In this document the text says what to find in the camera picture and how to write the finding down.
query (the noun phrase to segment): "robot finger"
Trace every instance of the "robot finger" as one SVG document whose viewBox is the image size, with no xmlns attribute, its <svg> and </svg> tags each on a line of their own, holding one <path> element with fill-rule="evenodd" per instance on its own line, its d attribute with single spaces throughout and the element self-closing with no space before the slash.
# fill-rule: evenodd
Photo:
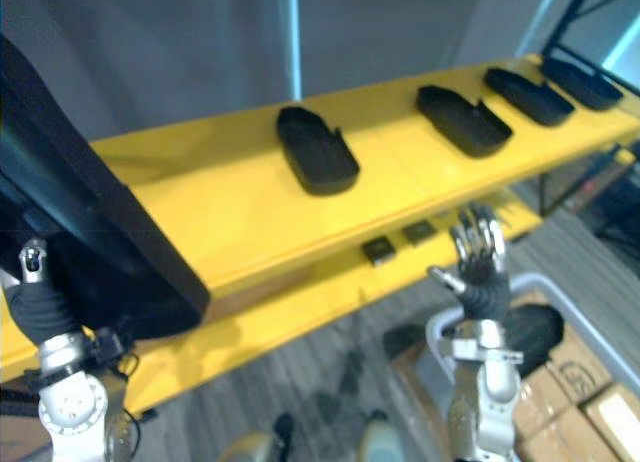
<svg viewBox="0 0 640 462">
<path fill-rule="evenodd" d="M 449 229 L 449 234 L 458 252 L 458 258 L 461 262 L 466 262 L 469 259 L 469 243 L 464 229 L 456 225 Z"/>
<path fill-rule="evenodd" d="M 464 232 L 467 236 L 471 254 L 480 255 L 482 252 L 482 242 L 480 236 L 478 235 L 476 221 L 472 219 L 472 217 L 469 216 L 469 213 L 464 209 L 460 210 L 458 218 L 460 219 L 460 222 L 464 227 Z"/>
<path fill-rule="evenodd" d="M 491 231 L 489 230 L 489 221 L 491 220 L 491 213 L 487 213 L 489 209 L 487 206 L 480 205 L 476 202 L 470 204 L 471 212 L 476 219 L 478 225 L 478 232 L 483 243 L 483 249 L 485 253 L 491 254 L 493 251 L 493 238 L 491 237 Z"/>
<path fill-rule="evenodd" d="M 467 284 L 455 275 L 450 274 L 441 267 L 432 266 L 427 269 L 429 275 L 444 285 L 447 289 L 451 290 L 456 295 L 464 294 L 467 290 Z"/>
<path fill-rule="evenodd" d="M 485 208 L 486 214 L 489 216 L 489 232 L 493 240 L 493 261 L 497 272 L 504 272 L 506 267 L 507 247 L 504 241 L 504 234 L 498 219 L 490 208 Z"/>
</svg>

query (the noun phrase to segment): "gray carpet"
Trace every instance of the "gray carpet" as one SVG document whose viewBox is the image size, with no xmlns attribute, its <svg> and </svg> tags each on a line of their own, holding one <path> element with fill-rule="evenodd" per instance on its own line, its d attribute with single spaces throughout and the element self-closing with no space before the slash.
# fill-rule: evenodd
<svg viewBox="0 0 640 462">
<path fill-rule="evenodd" d="M 511 247 L 510 261 L 513 273 L 540 271 L 554 279 L 640 371 L 640 281 L 576 217 L 557 212 Z M 143 425 L 135 460 L 213 461 L 236 437 L 268 430 L 290 411 L 298 424 L 292 461 L 353 461 L 375 408 L 401 430 L 408 460 L 437 460 L 382 338 L 394 327 L 423 324 L 450 303 L 435 283 L 420 282 L 185 393 Z"/>
</svg>

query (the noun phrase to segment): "cardboard box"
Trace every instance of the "cardboard box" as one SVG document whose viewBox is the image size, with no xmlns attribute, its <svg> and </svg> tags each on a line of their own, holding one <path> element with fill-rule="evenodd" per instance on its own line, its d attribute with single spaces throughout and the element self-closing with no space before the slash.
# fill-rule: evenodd
<svg viewBox="0 0 640 462">
<path fill-rule="evenodd" d="M 511 301 L 511 307 L 513 308 L 527 304 L 549 305 L 549 301 L 542 291 L 538 289 L 525 292 Z"/>
<path fill-rule="evenodd" d="M 571 405 L 555 378 L 539 367 L 522 381 L 513 413 L 518 440 L 528 439 Z"/>
<path fill-rule="evenodd" d="M 517 449 L 523 462 L 615 462 L 617 457 L 575 407 Z"/>
<path fill-rule="evenodd" d="M 596 395 L 611 382 L 611 374 L 569 325 L 562 342 L 551 351 L 547 368 L 574 404 Z"/>
<path fill-rule="evenodd" d="M 584 407 L 591 424 L 624 462 L 640 462 L 640 400 L 616 384 Z"/>
</svg>

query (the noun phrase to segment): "gray wall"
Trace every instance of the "gray wall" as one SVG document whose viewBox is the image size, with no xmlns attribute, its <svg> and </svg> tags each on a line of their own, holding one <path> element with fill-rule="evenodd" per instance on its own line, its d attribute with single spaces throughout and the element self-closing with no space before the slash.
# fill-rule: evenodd
<svg viewBox="0 0 640 462">
<path fill-rule="evenodd" d="M 300 0 L 303 91 L 447 66 L 478 0 Z"/>
<path fill-rule="evenodd" d="M 539 51 L 569 0 L 299 1 L 312 95 Z M 2 30 L 89 139 L 290 98 L 288 0 L 3 5 Z M 578 31 L 578 45 L 604 54 L 615 38 L 599 34 Z"/>
<path fill-rule="evenodd" d="M 287 97 L 284 0 L 3 0 L 89 139 Z"/>
</svg>

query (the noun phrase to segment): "gray bin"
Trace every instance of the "gray bin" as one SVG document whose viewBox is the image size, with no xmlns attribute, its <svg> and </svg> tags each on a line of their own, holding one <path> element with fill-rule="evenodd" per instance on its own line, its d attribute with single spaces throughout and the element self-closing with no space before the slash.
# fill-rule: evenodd
<svg viewBox="0 0 640 462">
<path fill-rule="evenodd" d="M 564 320 L 580 334 L 589 348 L 600 358 L 613 378 L 640 397 L 640 376 L 634 373 L 631 366 L 552 280 L 535 272 L 523 273 L 511 279 L 514 298 L 532 290 L 541 291 L 549 303 L 562 314 Z M 453 327 L 462 319 L 463 311 L 460 306 L 446 309 L 433 316 L 425 328 L 428 350 L 425 350 L 415 365 L 418 379 L 443 418 L 446 417 L 453 395 L 455 361 L 440 355 L 438 341 L 442 338 L 444 329 Z"/>
</svg>

